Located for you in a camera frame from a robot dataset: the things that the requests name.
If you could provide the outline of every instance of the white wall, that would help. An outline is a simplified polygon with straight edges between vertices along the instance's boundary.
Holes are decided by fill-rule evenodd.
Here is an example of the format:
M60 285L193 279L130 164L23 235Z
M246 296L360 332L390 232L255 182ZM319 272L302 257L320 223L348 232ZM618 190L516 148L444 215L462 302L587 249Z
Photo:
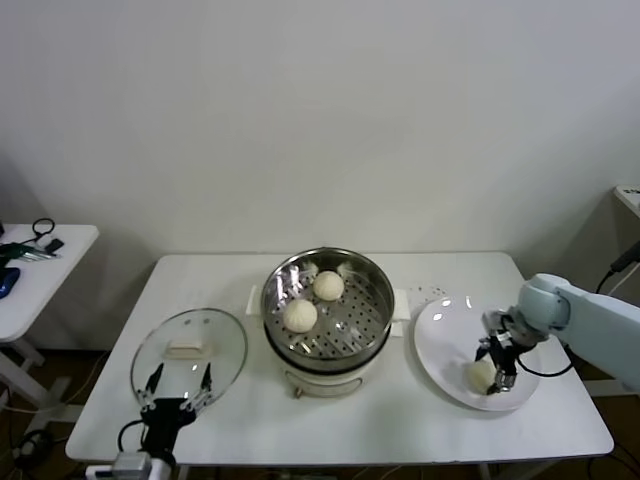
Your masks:
M616 249L606 192L640 182L638 18L635 0L0 3L0 213L103 233L33 334L109 345L163 252L506 250L590 286Z

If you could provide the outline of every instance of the perforated metal tray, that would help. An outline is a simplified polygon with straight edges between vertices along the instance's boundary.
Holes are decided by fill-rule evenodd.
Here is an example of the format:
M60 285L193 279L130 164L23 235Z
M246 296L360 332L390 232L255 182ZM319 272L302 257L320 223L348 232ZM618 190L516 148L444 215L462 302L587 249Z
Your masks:
M319 272L331 270L345 280L334 302L313 293ZM287 330L286 306L295 299L313 302L318 321L307 333ZM262 292L262 317L272 346L293 365L318 373L343 373L373 358L389 335L394 297L384 272L368 258L338 248L318 248L283 262Z

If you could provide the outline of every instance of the blue object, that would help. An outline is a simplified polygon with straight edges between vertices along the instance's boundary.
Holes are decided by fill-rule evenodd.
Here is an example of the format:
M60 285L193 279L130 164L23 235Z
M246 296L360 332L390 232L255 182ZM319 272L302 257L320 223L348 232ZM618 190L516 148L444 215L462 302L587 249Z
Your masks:
M20 269L15 267L0 269L0 299L11 293L11 289L20 278Z

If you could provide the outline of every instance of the white plate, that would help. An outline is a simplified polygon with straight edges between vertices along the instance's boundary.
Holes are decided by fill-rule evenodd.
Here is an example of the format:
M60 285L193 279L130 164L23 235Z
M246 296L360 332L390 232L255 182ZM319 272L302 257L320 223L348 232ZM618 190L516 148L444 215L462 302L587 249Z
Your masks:
M445 297L428 304L415 325L418 358L438 386L456 400L480 410L515 410L533 395L540 377L517 366L518 377L513 389L495 395L475 393L467 380L465 368L475 359L480 346L478 340L486 336L482 313L491 309L476 303L476 299L467 296ZM521 358L527 367L539 371L536 350Z

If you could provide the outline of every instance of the glass lid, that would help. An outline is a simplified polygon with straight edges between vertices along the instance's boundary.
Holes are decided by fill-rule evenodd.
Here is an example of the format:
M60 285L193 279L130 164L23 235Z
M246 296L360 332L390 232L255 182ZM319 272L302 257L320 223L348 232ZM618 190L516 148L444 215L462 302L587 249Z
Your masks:
M193 398L210 381L215 401L246 358L247 335L234 316L213 308L189 310L144 339L131 364L131 387L144 405L145 398Z

